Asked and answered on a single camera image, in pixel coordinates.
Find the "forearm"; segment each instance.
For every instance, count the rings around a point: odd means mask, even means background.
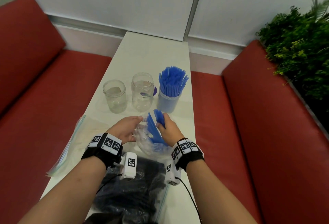
[[[19,224],[81,224],[104,178],[104,163],[92,156],[81,160]]]
[[[203,160],[189,162],[186,172],[204,224],[256,224],[241,202]]]

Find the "person's right arm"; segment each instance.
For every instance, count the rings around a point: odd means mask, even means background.
[[[157,124],[162,138],[171,147],[184,138],[168,114],[165,127]],[[189,162],[186,172],[203,224],[257,224],[241,202],[214,175],[203,160]]]

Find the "red seat cushion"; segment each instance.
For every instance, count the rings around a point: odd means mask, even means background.
[[[329,142],[265,55],[253,41],[223,71],[265,222],[329,223]]]
[[[262,223],[223,78],[191,72],[196,143],[221,182]]]
[[[35,0],[0,7],[0,114],[64,48]]]
[[[0,119],[0,223],[39,201],[111,58],[64,51]]]

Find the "wristband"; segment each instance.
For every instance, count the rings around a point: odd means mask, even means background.
[[[96,156],[108,168],[114,162],[120,163],[122,154],[122,141],[109,133],[97,134],[89,143],[81,159]]]
[[[187,138],[179,140],[172,147],[171,157],[174,160],[176,168],[182,168],[185,171],[190,161],[204,160],[204,154],[199,146]]]

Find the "transparent container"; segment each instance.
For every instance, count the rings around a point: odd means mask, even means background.
[[[153,77],[145,72],[137,73],[131,81],[132,105],[138,111],[148,110],[153,102]]]
[[[121,113],[127,108],[126,87],[120,80],[109,80],[103,85],[107,105],[113,113]]]
[[[163,113],[172,113],[174,112],[177,102],[181,94],[177,97],[168,97],[159,90],[159,97],[157,102],[157,109],[161,110]]]

